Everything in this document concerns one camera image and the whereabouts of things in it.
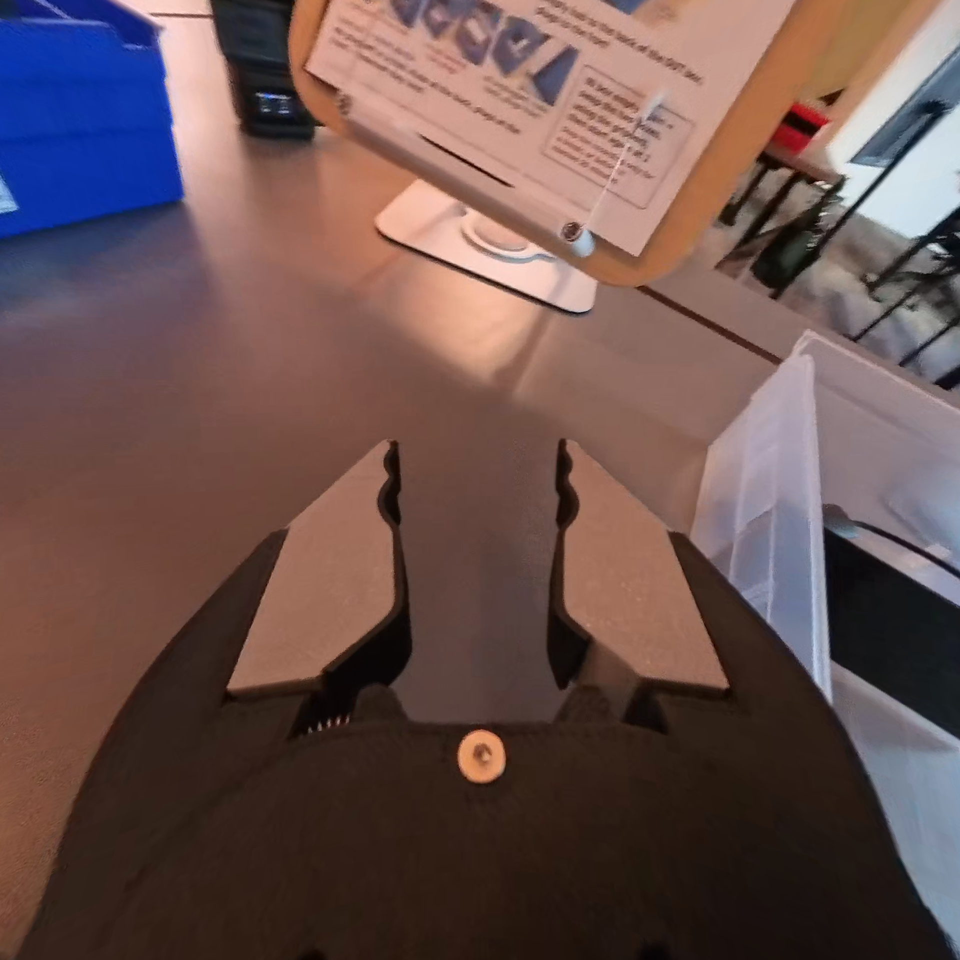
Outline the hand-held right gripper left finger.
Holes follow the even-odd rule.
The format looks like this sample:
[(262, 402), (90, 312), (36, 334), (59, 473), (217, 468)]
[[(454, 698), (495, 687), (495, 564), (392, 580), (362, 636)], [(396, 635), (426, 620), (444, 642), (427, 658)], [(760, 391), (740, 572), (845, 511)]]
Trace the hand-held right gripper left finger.
[(401, 450), (382, 440), (300, 513), (226, 686), (235, 698), (390, 685), (412, 654)]

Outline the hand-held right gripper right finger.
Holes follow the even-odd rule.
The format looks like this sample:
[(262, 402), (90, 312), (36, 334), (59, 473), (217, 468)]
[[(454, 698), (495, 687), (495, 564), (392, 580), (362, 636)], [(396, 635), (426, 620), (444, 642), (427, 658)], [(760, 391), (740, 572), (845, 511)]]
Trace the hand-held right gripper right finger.
[(555, 490), (547, 659), (557, 688), (596, 688), (617, 714), (655, 692), (728, 695), (673, 531), (569, 438)]

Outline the blue plastic bin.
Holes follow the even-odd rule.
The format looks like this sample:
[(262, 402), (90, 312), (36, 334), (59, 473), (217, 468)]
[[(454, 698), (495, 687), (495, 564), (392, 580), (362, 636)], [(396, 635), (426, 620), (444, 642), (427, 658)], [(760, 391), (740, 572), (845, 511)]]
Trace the blue plastic bin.
[(2, 2), (3, 239), (183, 200), (161, 30), (125, 2)]

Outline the clear plastic container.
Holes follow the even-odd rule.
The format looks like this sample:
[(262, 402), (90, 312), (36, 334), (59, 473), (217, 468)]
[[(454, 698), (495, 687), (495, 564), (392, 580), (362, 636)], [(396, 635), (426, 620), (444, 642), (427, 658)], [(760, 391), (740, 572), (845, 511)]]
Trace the clear plastic container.
[(711, 444), (691, 541), (833, 705), (958, 949), (958, 402), (804, 332)]

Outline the white stand base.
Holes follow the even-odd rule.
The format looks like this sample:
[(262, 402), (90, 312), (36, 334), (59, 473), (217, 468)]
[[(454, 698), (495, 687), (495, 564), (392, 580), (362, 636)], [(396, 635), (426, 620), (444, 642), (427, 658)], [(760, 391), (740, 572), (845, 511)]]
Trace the white stand base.
[(383, 208), (374, 226), (394, 244), (542, 306), (577, 316), (594, 309), (595, 279), (421, 180)]

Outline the black-legged table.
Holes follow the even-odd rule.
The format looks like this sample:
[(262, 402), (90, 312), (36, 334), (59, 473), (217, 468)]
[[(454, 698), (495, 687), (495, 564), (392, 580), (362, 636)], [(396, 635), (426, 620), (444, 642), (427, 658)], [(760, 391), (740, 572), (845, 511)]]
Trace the black-legged table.
[(821, 150), (768, 144), (716, 218), (718, 227), (732, 229), (751, 212), (722, 263), (748, 265), (760, 287), (779, 299), (820, 257), (845, 184)]

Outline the red plastic crate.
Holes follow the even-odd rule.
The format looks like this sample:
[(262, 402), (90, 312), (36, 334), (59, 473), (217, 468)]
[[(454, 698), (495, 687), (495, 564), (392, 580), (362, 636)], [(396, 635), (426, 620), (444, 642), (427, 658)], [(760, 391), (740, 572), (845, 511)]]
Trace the red plastic crate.
[(792, 155), (801, 154), (830, 122), (817, 106), (794, 102), (774, 130), (770, 144)]

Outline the black device with small display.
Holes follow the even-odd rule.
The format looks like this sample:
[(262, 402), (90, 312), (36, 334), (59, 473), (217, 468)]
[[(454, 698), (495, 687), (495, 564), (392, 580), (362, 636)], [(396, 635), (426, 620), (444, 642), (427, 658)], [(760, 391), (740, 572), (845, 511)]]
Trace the black device with small display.
[(211, 1), (234, 113), (252, 138), (311, 141), (317, 124), (291, 76), (294, 1)]

